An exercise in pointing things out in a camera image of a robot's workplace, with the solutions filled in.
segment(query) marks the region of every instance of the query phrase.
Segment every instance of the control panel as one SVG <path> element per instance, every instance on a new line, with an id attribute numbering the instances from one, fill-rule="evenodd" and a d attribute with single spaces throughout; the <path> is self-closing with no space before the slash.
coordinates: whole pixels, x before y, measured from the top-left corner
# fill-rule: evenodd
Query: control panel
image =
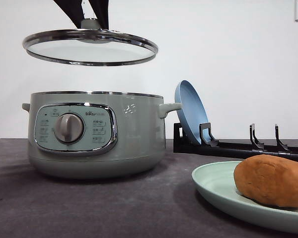
<path id="1" fill-rule="evenodd" d="M 46 105 L 37 114 L 34 138 L 43 150 L 105 153 L 117 140 L 116 117 L 106 105 Z"/>

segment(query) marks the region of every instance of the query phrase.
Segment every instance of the silver dial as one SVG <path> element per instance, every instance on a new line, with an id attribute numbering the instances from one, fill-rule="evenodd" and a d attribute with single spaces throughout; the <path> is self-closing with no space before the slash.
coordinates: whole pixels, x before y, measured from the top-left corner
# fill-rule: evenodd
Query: silver dial
<path id="1" fill-rule="evenodd" d="M 82 120 L 74 114 L 61 115 L 54 126 L 55 136 L 62 142 L 72 143 L 78 140 L 84 131 Z"/>

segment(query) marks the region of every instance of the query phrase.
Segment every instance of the button label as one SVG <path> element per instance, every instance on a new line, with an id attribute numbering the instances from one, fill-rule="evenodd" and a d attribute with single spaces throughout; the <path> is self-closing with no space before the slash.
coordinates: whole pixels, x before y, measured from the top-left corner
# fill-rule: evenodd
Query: button label
<path id="1" fill-rule="evenodd" d="M 104 137 L 98 136 L 98 137 L 93 137 L 93 143 L 104 143 L 105 139 Z"/>
<path id="2" fill-rule="evenodd" d="M 41 120 L 41 126 L 49 125 L 49 120 Z"/>
<path id="3" fill-rule="evenodd" d="M 93 128 L 93 135 L 104 135 L 105 130 L 103 127 Z"/>
<path id="4" fill-rule="evenodd" d="M 42 135 L 47 135 L 47 134 L 49 134 L 49 130 L 48 130 L 48 128 L 40 128 L 40 134 L 42 134 Z"/>
<path id="5" fill-rule="evenodd" d="M 40 142 L 48 142 L 48 136 L 47 135 L 40 135 L 39 141 Z"/>
<path id="6" fill-rule="evenodd" d="M 51 116 L 53 116 L 53 117 L 58 117 L 59 115 L 60 115 L 60 113 L 57 109 L 53 109 L 53 111 L 51 112 Z"/>
<path id="7" fill-rule="evenodd" d="M 93 121 L 93 126 L 105 126 L 106 122 L 103 120 L 94 120 Z"/>

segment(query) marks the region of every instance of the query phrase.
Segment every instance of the brown dough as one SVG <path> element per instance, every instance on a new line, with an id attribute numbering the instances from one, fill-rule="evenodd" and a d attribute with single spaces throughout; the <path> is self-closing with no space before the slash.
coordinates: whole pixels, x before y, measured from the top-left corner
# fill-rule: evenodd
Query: brown dough
<path id="1" fill-rule="evenodd" d="M 267 205 L 298 207 L 298 162 L 271 155 L 256 155 L 234 170 L 237 189 Z"/>

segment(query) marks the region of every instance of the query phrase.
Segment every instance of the brand logo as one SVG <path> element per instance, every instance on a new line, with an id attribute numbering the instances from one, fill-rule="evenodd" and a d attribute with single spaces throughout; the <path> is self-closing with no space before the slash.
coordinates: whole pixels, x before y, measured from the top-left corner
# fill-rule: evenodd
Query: brand logo
<path id="1" fill-rule="evenodd" d="M 93 113 L 93 112 L 86 112 L 86 116 L 104 116 L 104 113 Z"/>

